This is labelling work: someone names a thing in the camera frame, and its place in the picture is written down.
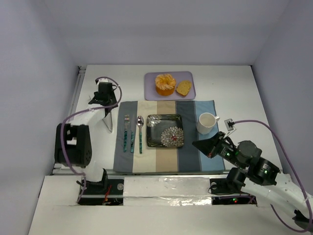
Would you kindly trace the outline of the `silver metal tongs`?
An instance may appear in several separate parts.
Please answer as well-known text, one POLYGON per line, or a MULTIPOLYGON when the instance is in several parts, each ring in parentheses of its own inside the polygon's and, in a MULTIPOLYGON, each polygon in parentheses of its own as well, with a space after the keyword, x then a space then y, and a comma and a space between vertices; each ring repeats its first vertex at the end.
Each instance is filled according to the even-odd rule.
POLYGON ((112 112, 108 112, 108 114, 102 119, 103 123, 107 127, 109 132, 113 132, 113 120, 112 120, 112 112))

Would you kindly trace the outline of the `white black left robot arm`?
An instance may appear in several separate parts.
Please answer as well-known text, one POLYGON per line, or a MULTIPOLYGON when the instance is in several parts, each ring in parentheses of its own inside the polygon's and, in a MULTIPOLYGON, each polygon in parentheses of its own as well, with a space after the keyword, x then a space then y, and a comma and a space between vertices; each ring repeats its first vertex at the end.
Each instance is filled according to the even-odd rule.
POLYGON ((109 77, 99 77, 95 80, 97 91, 88 102, 86 109, 71 114, 58 124, 56 128, 54 160, 70 168, 76 176, 82 177, 80 196, 91 185, 100 185, 106 190, 106 179, 97 182, 88 180, 83 171, 92 160, 91 129, 107 116, 112 109, 117 108, 122 98, 120 85, 109 77))

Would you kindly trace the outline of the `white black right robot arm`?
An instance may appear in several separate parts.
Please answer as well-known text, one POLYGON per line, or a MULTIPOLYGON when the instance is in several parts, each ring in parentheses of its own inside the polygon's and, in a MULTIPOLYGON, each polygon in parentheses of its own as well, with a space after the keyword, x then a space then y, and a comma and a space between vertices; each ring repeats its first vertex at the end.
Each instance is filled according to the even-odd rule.
POLYGON ((225 178, 212 180, 209 193, 215 196, 250 194, 270 203, 272 209, 279 208, 291 216, 301 229, 313 231, 313 197, 303 186, 295 184, 279 167, 263 158, 262 150, 252 141, 241 141, 235 145, 224 132, 192 143, 208 158, 222 157, 234 167, 225 178))

